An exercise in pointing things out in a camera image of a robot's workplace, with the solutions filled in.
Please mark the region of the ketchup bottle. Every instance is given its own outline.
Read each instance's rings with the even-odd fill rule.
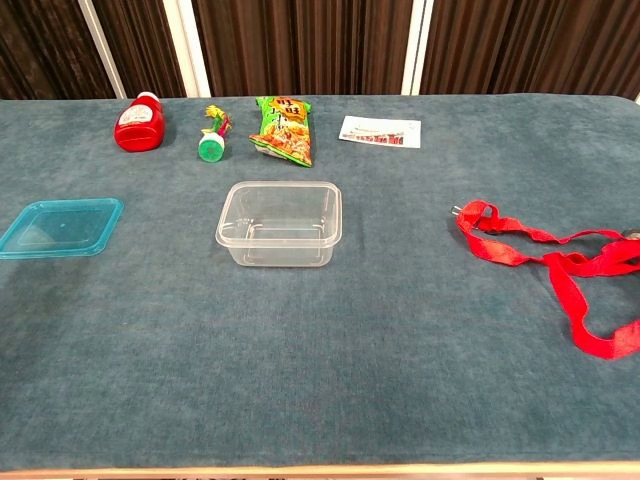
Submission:
[[[118,117],[113,137],[127,152],[144,152],[159,146],[164,137],[164,115],[158,97],[151,92],[138,95]]]

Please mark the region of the label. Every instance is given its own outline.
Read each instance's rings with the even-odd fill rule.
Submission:
[[[304,123],[305,118],[307,118],[307,110],[300,100],[294,100],[289,97],[273,97],[269,106],[271,106],[272,115],[280,112],[286,118],[300,123]]]
[[[131,125],[132,123],[146,123],[151,121],[153,110],[147,105],[134,105],[127,108],[118,120],[118,125]]]
[[[420,120],[344,117],[340,140],[386,147],[420,148]]]

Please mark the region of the red ribbon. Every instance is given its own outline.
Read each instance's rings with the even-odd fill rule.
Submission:
[[[640,241],[625,239],[615,230],[584,230],[558,238],[544,230],[528,227],[517,218],[501,217],[498,207],[483,200],[468,203],[457,215],[456,224],[476,257],[512,267],[536,262],[549,268],[551,285],[569,317],[573,341],[581,350],[607,360],[616,360],[640,350],[640,319],[618,328],[611,338],[599,337],[587,329],[585,318],[589,304],[572,278],[626,275],[639,271],[640,264],[633,263],[633,260],[640,258]],[[478,237],[473,233],[475,230],[496,234],[519,232],[528,235],[534,242],[560,245],[591,234],[603,235],[614,241],[602,247],[600,253],[592,258],[578,252],[552,252],[538,258],[525,255],[497,240]]]

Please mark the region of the brown curtain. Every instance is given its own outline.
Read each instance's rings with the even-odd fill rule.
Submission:
[[[420,93],[640,92],[638,0],[436,0]]]
[[[412,0],[194,0],[212,94],[400,93]]]
[[[114,96],[78,2],[0,1],[1,98]]]
[[[129,97],[148,90],[184,97],[162,0],[93,0],[111,55]]]

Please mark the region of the packaging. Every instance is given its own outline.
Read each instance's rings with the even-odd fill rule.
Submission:
[[[260,133],[249,139],[260,152],[311,167],[311,105],[289,97],[257,97],[262,111]]]

